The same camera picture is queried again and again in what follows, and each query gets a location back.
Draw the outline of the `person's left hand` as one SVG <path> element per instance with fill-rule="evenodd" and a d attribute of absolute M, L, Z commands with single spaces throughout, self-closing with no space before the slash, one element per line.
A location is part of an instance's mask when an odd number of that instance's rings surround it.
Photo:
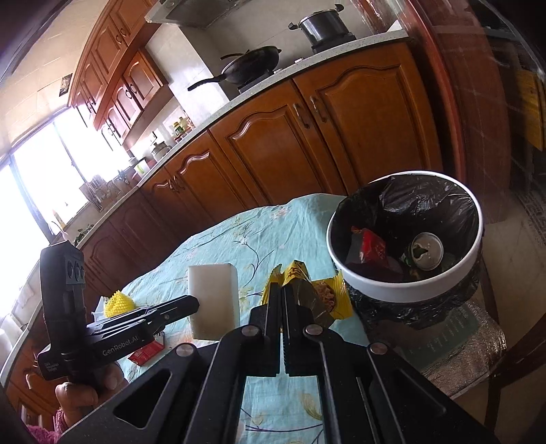
<path fill-rule="evenodd" d="M 91 386 L 64 382 L 56 386 L 55 394 L 59 403 L 58 423 L 72 427 L 84 417 L 88 410 L 94 410 L 127 387 L 121 367 L 111 363 L 98 371 L 99 392 Z"/>

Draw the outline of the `pink sleeve forearm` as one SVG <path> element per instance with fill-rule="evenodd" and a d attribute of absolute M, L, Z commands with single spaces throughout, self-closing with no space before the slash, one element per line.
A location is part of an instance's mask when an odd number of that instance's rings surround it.
<path fill-rule="evenodd" d="M 65 415 L 62 409 L 56 411 L 53 420 L 53 429 L 48 430 L 44 427 L 27 425 L 27 430 L 40 444 L 56 444 L 58 439 L 69 429 L 66 423 Z"/>

